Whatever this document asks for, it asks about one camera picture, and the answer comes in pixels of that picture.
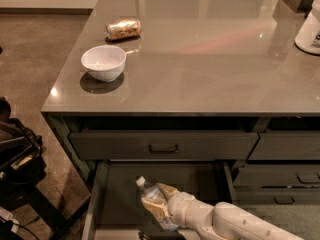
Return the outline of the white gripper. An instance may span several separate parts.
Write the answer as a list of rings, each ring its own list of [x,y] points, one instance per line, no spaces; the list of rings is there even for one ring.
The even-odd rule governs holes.
[[[185,228],[188,207],[195,197],[186,192],[179,192],[175,187],[163,183],[157,183],[157,187],[168,201],[164,199],[142,198],[142,205],[148,210],[157,221],[164,221],[170,215],[171,221]]]

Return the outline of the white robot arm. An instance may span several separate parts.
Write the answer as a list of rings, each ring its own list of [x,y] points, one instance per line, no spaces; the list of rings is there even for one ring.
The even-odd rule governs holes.
[[[165,231],[188,228],[201,240],[303,240],[227,202],[212,206],[162,183],[140,189],[142,205]]]

